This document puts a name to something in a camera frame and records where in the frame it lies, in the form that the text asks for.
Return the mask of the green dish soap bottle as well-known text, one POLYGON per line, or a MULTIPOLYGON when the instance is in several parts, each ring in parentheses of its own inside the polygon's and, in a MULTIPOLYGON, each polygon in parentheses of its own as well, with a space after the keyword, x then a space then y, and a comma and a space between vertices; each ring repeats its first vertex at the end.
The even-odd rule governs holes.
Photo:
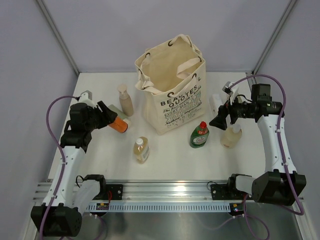
POLYGON ((205 121, 202 121, 192 132, 190 139, 189 139, 189 145, 192 148, 200 148, 205 145, 205 143, 208 140, 210 131, 207 127, 207 123, 205 121))

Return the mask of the clear amber soap bottle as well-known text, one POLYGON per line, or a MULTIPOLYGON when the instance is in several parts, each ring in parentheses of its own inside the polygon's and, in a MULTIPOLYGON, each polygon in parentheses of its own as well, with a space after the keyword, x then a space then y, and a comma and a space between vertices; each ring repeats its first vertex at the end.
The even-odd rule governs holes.
POLYGON ((146 137, 139 137, 133 146, 133 154, 138 163, 144 164, 149 157, 150 147, 149 141, 146 137))

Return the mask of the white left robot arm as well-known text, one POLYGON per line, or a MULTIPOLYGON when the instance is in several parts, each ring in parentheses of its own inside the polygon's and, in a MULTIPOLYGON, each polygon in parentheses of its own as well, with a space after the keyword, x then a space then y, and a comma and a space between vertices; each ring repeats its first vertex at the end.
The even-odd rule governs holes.
POLYGON ((74 187, 78 169, 92 140, 92 132, 113 124, 117 116, 102 101, 95 106, 85 102, 71 105, 70 119, 57 143, 60 164, 42 204, 34 206, 30 213, 40 239, 77 236, 83 213, 90 202, 95 198, 110 199, 111 192, 103 175, 89 174, 77 192, 74 192, 74 187))

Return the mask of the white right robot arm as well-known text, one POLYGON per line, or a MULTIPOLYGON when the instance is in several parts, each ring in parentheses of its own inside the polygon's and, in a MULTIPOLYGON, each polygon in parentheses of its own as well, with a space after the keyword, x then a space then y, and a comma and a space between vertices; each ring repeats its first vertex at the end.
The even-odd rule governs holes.
POLYGON ((253 119, 259 128, 265 154, 265 172, 254 178, 233 173, 226 184, 211 187, 214 200, 236 200, 248 194, 256 203, 292 206, 304 190, 307 180, 298 174, 289 153, 285 135, 283 104, 272 100, 269 84, 254 84, 251 100, 240 102, 238 89, 227 82, 222 89, 229 97, 226 102, 214 100, 215 118, 210 126, 224 131, 223 138, 231 138, 241 131, 238 119, 253 119))

